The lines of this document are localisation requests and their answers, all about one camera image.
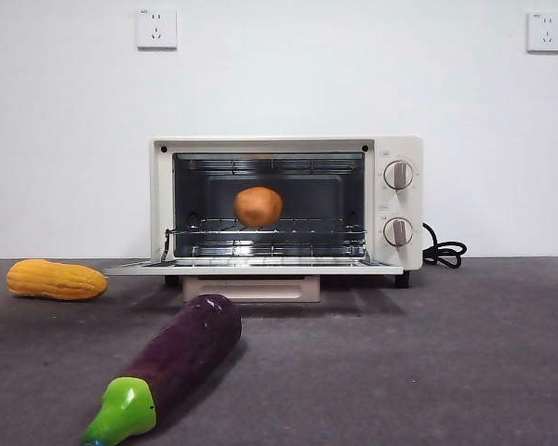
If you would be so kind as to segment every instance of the power cord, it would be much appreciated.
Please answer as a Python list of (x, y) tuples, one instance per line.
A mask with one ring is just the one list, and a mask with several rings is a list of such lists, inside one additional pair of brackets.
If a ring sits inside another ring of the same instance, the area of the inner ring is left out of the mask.
[[(432, 246), (424, 249), (424, 262), (426, 262), (428, 265), (436, 265), (438, 262), (440, 262), (452, 269), (459, 268), (461, 266), (461, 256), (467, 252), (467, 245), (461, 242), (438, 243), (434, 230), (426, 223), (424, 223), (423, 226), (432, 236)], [(457, 251), (447, 246), (454, 246), (460, 249)], [(448, 260), (444, 260), (443, 257), (454, 257), (456, 260), (453, 263)]]

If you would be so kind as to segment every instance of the temperature knob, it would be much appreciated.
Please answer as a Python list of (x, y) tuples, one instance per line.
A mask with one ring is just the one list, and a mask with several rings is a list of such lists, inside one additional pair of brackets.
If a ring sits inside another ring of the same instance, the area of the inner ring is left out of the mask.
[(395, 161), (384, 169), (384, 180), (391, 189), (405, 189), (411, 184), (413, 170), (405, 161)]
[(405, 246), (411, 241), (411, 223), (404, 218), (393, 218), (384, 225), (384, 238), (393, 246)]

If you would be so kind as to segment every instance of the toaster oven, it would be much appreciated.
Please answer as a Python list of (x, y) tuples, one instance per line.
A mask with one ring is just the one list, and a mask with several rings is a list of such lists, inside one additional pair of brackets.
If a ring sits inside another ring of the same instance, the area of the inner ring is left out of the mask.
[[(422, 150), (415, 136), (155, 138), (151, 258), (105, 272), (244, 301), (317, 301), (321, 275), (406, 287), (422, 265)], [(270, 226), (234, 214), (254, 186), (283, 198)]]

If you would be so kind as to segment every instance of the electrical socket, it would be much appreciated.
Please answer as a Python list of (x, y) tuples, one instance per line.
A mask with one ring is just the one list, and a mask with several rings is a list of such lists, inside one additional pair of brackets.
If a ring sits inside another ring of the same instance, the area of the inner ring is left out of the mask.
[(174, 9), (142, 9), (137, 13), (137, 47), (173, 49), (178, 46), (177, 12)]
[(558, 12), (527, 14), (527, 51), (558, 53)]

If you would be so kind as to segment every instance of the purple eggplant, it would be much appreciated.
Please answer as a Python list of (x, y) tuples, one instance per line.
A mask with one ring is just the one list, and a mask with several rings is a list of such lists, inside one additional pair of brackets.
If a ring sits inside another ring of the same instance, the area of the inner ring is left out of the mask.
[(223, 361), (241, 333), (230, 299), (192, 299), (108, 385), (81, 444), (114, 446), (153, 429)]

